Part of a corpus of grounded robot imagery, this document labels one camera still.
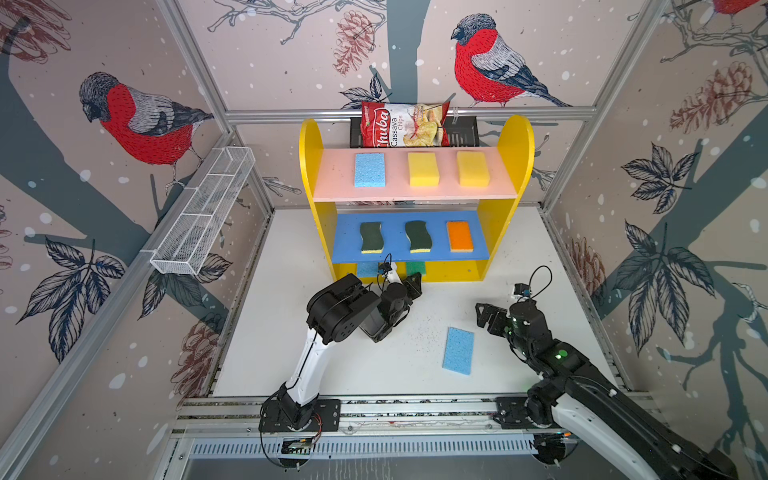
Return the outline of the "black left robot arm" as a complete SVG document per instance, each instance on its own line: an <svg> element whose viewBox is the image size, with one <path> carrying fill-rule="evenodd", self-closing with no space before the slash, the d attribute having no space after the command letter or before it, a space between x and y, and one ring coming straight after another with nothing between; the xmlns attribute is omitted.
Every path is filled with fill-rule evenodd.
<svg viewBox="0 0 768 480"><path fill-rule="evenodd" d="M387 284L376 293L356 275L348 274L317 292L308 302L302 358L276 394L280 412L290 428L298 430L312 420L332 346L358 329L375 343L384 340L422 295L420 272L400 280L391 270L385 279Z"/></svg>

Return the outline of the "dark green wavy sponge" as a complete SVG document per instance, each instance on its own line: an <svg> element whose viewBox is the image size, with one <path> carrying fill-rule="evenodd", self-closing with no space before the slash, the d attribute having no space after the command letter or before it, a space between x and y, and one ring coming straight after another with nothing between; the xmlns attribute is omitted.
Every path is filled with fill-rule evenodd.
<svg viewBox="0 0 768 480"><path fill-rule="evenodd" d="M416 253L429 253L433 247L432 237L423 220L412 220L405 224L406 237L409 240L409 251Z"/></svg>
<svg viewBox="0 0 768 480"><path fill-rule="evenodd" d="M359 226L359 232L361 235L361 253L362 254L378 254L382 253L384 249L384 239L381 232L380 222L363 222Z"/></svg>

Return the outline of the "orange sponge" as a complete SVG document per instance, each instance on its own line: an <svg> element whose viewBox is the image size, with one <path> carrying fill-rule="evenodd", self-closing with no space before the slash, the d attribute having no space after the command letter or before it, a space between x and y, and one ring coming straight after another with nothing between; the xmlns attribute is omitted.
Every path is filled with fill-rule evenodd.
<svg viewBox="0 0 768 480"><path fill-rule="evenodd" d="M471 229L467 221L448 221L446 227L451 252L469 253L474 251Z"/></svg>

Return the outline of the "blue sponge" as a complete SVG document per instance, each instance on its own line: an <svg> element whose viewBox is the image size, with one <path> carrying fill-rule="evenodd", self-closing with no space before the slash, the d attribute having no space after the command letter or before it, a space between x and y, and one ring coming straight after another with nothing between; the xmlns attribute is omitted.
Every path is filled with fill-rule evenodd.
<svg viewBox="0 0 768 480"><path fill-rule="evenodd" d="M363 262L356 266L356 276L358 278L375 278L379 275L379 264L377 262Z"/></svg>
<svg viewBox="0 0 768 480"><path fill-rule="evenodd" d="M381 153L355 155L354 187L383 188L386 186L386 163Z"/></svg>
<svg viewBox="0 0 768 480"><path fill-rule="evenodd" d="M469 376L472 369L474 334L450 327L446 338L442 367Z"/></svg>

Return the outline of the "yellow sponge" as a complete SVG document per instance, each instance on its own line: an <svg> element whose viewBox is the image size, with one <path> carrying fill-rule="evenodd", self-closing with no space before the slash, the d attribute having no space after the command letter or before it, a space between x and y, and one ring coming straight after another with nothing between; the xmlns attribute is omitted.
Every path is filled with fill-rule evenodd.
<svg viewBox="0 0 768 480"><path fill-rule="evenodd" d="M490 171L483 152L459 151L456 160L462 188L486 188L490 184Z"/></svg>
<svg viewBox="0 0 768 480"><path fill-rule="evenodd" d="M409 153L408 171L409 185L412 188L432 188L440 183L440 172L434 153Z"/></svg>

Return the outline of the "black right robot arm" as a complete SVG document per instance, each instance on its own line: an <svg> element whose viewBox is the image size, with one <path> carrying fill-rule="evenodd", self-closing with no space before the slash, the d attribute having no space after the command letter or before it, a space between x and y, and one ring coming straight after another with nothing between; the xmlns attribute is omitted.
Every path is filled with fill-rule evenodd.
<svg viewBox="0 0 768 480"><path fill-rule="evenodd" d="M500 397L493 419L506 429L559 427L629 479L735 479L732 460L673 432L615 387L574 346L553 337L535 300L475 306L477 324L503 338L539 377L525 395Z"/></svg>

